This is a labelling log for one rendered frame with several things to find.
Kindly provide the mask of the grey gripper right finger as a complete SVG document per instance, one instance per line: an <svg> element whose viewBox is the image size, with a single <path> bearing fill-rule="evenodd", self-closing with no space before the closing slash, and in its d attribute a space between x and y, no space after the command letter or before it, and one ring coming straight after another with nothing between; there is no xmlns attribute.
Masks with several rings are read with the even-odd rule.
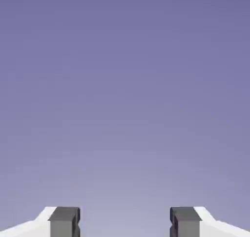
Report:
<svg viewBox="0 0 250 237"><path fill-rule="evenodd" d="M216 220L204 206L171 207L169 237L250 237L250 231Z"/></svg>

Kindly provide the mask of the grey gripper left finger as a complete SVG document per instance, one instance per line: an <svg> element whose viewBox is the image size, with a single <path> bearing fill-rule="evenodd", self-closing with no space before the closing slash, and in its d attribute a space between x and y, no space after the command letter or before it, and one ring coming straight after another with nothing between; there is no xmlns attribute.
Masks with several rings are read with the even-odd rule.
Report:
<svg viewBox="0 0 250 237"><path fill-rule="evenodd" d="M81 237L79 207L46 206L34 219L0 231L0 237Z"/></svg>

